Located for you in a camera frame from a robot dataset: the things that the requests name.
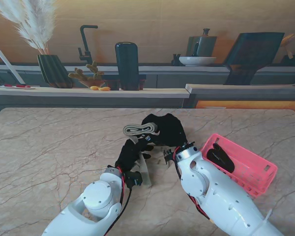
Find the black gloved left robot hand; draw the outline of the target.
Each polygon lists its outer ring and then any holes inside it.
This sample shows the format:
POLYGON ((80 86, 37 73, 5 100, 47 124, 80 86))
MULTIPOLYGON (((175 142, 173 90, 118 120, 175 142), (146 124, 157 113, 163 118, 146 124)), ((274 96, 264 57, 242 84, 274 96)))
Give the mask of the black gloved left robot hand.
POLYGON ((140 159, 139 154, 141 152, 152 151, 153 149, 154 146, 149 145, 146 139, 139 139, 136 144, 128 139, 121 149, 115 167, 122 172, 129 172, 134 167, 135 162, 140 159))

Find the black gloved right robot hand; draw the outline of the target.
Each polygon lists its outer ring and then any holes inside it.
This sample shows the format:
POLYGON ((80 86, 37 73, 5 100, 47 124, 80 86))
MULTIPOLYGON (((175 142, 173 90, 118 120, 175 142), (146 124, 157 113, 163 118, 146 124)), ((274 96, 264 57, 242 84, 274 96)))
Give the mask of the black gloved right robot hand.
POLYGON ((167 113, 164 116, 148 115, 143 119, 141 125, 146 123, 154 123, 157 126, 156 133, 151 135, 151 141, 156 145, 168 147, 180 147, 187 143, 187 138, 180 120, 167 113))

